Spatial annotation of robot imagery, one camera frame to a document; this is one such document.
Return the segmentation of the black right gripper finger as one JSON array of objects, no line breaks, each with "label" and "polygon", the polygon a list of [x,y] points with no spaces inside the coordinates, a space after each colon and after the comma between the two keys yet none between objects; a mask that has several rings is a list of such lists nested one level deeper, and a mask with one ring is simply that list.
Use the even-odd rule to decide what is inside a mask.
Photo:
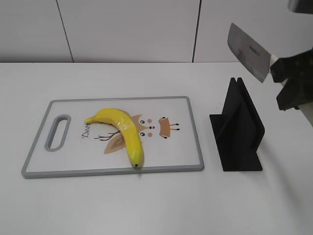
[{"label": "black right gripper finger", "polygon": [[274,82],[284,82],[287,79],[302,81],[313,78],[313,49],[303,53],[278,58],[269,68]]}]

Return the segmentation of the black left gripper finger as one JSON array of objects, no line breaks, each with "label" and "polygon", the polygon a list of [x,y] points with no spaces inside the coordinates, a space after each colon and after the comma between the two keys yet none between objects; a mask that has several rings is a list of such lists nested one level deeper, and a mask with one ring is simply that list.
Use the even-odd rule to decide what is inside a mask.
[{"label": "black left gripper finger", "polygon": [[276,97],[279,110],[285,111],[313,101],[312,73],[303,73],[290,78],[283,75],[276,76],[276,83],[285,80],[285,85]]}]

